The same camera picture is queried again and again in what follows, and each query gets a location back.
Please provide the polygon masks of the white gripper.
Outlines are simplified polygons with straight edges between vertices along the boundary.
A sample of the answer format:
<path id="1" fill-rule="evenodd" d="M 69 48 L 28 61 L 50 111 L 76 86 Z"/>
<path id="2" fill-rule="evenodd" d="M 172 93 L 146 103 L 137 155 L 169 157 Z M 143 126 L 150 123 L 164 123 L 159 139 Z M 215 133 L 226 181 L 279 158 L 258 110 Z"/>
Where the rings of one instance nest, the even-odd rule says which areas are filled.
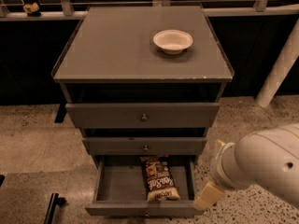
<path id="1" fill-rule="evenodd" d="M 206 181 L 193 200 L 196 210 L 204 211 L 225 197 L 225 190 L 247 189 L 249 180 L 237 164 L 235 143 L 215 142 L 215 152 L 210 165 L 213 181 Z"/>

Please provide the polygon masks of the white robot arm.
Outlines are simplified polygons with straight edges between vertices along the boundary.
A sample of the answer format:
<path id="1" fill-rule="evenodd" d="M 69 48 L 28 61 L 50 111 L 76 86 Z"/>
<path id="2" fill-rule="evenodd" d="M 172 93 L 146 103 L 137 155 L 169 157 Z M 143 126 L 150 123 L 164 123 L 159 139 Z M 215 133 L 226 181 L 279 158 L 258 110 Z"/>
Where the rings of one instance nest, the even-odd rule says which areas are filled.
<path id="1" fill-rule="evenodd" d="M 299 124 L 250 133 L 235 143 L 216 142 L 210 173 L 193 207 L 204 211 L 227 190 L 258 185 L 299 208 Z"/>

